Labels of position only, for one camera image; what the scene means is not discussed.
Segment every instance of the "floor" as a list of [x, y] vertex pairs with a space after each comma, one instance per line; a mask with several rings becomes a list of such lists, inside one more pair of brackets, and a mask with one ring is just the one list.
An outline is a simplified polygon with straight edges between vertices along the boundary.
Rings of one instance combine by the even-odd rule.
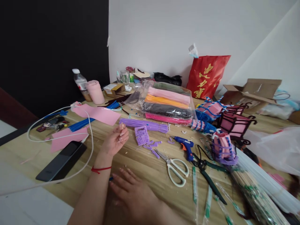
[[[0, 138], [16, 130], [0, 120]], [[0, 159], [0, 192], [34, 182]], [[0, 224], [65, 225], [73, 208], [42, 187], [0, 197]]]

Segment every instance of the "charging cable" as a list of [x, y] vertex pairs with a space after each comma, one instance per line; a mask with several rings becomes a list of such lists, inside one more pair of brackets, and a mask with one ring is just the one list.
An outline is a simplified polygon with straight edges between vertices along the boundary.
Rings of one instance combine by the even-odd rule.
[[[60, 111], [64, 108], [70, 108], [71, 106], [67, 106], [67, 107], [63, 107], [59, 110], [56, 110], [50, 114], [53, 114], [57, 111]], [[44, 183], [39, 183], [39, 184], [35, 184], [35, 185], [32, 185], [32, 186], [29, 186], [29, 187], [23, 187], [23, 188], [19, 188], [19, 189], [15, 189], [15, 190], [10, 190], [10, 191], [2, 191], [0, 192], [0, 196], [3, 196], [3, 195], [8, 195], [8, 194], [13, 194], [13, 193], [17, 193], [17, 192], [21, 192], [21, 191], [25, 191], [25, 190], [29, 190], [29, 189], [33, 189], [33, 188], [37, 188], [37, 187], [43, 187], [43, 186], [46, 186], [46, 185], [49, 185], [49, 184], [56, 184], [56, 183], [60, 183], [60, 182], [63, 182], [63, 181], [66, 181], [66, 180], [69, 180], [71, 178], [73, 178], [74, 176], [76, 176], [77, 174], [79, 174], [81, 171], [84, 170], [84, 168], [88, 165], [88, 162], [90, 161], [92, 155], [93, 155], [93, 151], [94, 151], [94, 138], [93, 138], [93, 130], [92, 130], [92, 126], [91, 126], [91, 119], [90, 119], [90, 116], [88, 114], [87, 111], [85, 111], [87, 116], [88, 116], [88, 123], [90, 125], [90, 130], [91, 130], [91, 137], [92, 137], [92, 150], [91, 150], [91, 154], [90, 154], [90, 157], [88, 158], [87, 162], [85, 163], [85, 165], [75, 174], [69, 176], [69, 177], [66, 177], [66, 178], [63, 178], [63, 179], [60, 179], [60, 180], [54, 180], [54, 181], [48, 181], [48, 182], [44, 182]], [[65, 138], [65, 137], [69, 137], [69, 136], [73, 136], [73, 135], [78, 135], [78, 134], [87, 134], [86, 138], [84, 138], [81, 142], [83, 143], [87, 138], [88, 138], [88, 133], [78, 133], [78, 134], [71, 134], [71, 135], [66, 135], [66, 136], [63, 136], [63, 137], [57, 137], [57, 138], [53, 138], [53, 139], [50, 139], [50, 140], [44, 140], [44, 141], [35, 141], [35, 140], [32, 140], [29, 136], [29, 132], [31, 130], [31, 128], [36, 124], [38, 123], [39, 121], [41, 121], [42, 119], [38, 120], [37, 122], [35, 122], [33, 125], [31, 125], [31, 127], [28, 129], [27, 131], [27, 139], [30, 140], [30, 141], [33, 141], [33, 142], [47, 142], [47, 141], [51, 141], [51, 140], [55, 140], [55, 139], [59, 139], [59, 138]]]

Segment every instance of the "red bag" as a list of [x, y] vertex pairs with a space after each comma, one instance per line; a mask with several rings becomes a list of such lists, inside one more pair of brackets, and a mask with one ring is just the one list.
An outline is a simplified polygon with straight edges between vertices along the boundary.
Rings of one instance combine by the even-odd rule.
[[212, 98], [223, 77], [231, 56], [200, 56], [194, 58], [188, 77], [187, 89], [194, 98]]

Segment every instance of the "black wall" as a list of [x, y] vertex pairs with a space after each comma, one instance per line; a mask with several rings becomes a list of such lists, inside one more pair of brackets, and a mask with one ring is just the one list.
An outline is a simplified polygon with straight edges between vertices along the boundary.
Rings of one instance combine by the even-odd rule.
[[0, 86], [38, 117], [82, 97], [72, 69], [109, 84], [108, 0], [12, 0]]

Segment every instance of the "smartphone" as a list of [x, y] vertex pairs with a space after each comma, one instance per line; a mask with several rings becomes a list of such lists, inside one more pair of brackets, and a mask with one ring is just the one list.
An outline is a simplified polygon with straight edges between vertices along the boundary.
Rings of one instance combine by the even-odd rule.
[[40, 181], [60, 180], [70, 172], [87, 147], [77, 141], [71, 141], [37, 176]]

